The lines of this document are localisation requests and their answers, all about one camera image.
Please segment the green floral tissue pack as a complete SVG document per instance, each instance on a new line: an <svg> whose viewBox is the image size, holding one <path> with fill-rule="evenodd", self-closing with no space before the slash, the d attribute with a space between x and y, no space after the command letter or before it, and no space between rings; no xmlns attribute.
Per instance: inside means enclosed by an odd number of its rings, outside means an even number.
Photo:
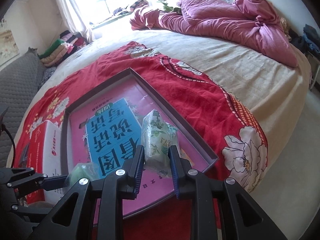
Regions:
<svg viewBox="0 0 320 240"><path fill-rule="evenodd" d="M141 144L144 147L144 160L147 168L156 171L169 168L169 147L176 145L177 135L177 127L164 121L156 109L144 117Z"/></svg>

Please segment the stack of folded clothes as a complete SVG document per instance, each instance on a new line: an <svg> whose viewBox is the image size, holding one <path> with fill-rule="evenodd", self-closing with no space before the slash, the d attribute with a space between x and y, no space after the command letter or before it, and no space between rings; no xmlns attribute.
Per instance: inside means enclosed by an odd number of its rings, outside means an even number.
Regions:
<svg viewBox="0 0 320 240"><path fill-rule="evenodd" d="M88 42L80 34L74 35L66 30L60 37L41 55L38 55L42 64L49 67L57 67L61 62L75 52L88 45Z"/></svg>

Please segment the white window curtain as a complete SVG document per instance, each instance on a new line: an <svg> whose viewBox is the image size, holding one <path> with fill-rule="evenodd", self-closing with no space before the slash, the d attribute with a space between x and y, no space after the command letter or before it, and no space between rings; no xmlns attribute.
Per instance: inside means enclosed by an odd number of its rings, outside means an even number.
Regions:
<svg viewBox="0 0 320 240"><path fill-rule="evenodd" d="M77 0L56 0L60 15L68 30L80 34L91 43L95 40L89 20Z"/></svg>

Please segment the grey quilted headboard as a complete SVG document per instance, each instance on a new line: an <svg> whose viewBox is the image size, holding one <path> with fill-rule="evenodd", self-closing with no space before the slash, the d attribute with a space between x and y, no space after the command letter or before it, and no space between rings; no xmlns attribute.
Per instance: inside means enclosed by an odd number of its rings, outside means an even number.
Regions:
<svg viewBox="0 0 320 240"><path fill-rule="evenodd" d="M35 48L29 48L1 70L1 106L8 108L3 123L13 138L20 131L25 113L39 91L45 70Z"/></svg>

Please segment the pink quilted duvet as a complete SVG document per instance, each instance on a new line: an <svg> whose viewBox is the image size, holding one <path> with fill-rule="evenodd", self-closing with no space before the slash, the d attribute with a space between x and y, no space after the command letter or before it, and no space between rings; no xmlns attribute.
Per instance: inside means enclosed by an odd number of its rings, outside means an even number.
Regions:
<svg viewBox="0 0 320 240"><path fill-rule="evenodd" d="M267 0L177 0L174 11L151 6L134 11L133 30L165 29L176 33L217 37L251 48L288 67L298 65L273 5Z"/></svg>

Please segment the green soft ball in bag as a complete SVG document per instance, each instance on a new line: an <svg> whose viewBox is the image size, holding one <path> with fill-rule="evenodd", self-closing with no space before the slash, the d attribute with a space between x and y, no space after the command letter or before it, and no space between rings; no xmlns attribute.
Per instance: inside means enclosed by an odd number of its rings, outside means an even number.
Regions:
<svg viewBox="0 0 320 240"><path fill-rule="evenodd" d="M65 181L65 187L72 187L79 179L99 179L98 165L95 163L78 163L69 173Z"/></svg>

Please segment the red and white box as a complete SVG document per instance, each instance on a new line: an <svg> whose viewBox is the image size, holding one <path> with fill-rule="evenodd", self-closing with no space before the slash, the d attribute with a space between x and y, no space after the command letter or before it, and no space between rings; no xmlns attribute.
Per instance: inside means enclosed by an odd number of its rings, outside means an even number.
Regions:
<svg viewBox="0 0 320 240"><path fill-rule="evenodd" d="M60 128L49 120L40 124L31 134L26 167L32 167L37 173L49 177L60 176L60 142ZM27 203L45 201L55 205L62 197L63 189L37 190L27 195Z"/></svg>

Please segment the dark clothes on chair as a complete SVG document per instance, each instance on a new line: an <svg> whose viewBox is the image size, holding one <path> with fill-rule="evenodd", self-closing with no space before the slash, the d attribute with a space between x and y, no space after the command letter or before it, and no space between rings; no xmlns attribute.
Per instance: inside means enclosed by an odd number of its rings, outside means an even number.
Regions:
<svg viewBox="0 0 320 240"><path fill-rule="evenodd" d="M308 24L303 28L303 36L299 36L292 29L289 30L290 43L298 48L302 53L310 53L319 59L319 35L316 29Z"/></svg>

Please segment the red floral blanket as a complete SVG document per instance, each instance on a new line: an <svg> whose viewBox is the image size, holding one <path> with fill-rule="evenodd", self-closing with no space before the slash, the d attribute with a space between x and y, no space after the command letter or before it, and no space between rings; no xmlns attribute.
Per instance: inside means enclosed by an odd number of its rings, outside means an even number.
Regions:
<svg viewBox="0 0 320 240"><path fill-rule="evenodd" d="M252 113L206 74L146 46L130 42L35 97L17 143L17 157L45 120L61 125L66 107L103 81L131 68L191 124L218 156L213 179L235 179L251 192L265 175L267 139Z"/></svg>

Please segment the beige bed sheet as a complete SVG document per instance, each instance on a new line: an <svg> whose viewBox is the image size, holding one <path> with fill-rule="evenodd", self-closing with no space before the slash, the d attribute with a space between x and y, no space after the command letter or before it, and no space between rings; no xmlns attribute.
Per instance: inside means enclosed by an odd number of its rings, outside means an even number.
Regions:
<svg viewBox="0 0 320 240"><path fill-rule="evenodd" d="M34 96L59 85L64 78L91 64L104 54L130 42L146 46L172 59L180 60L206 74L244 105L257 120L267 139L266 171L279 157L301 115L310 79L310 64L294 49L298 65L290 68L252 49L218 38L188 36L167 30L132 31L126 37L100 38L61 64Z"/></svg>

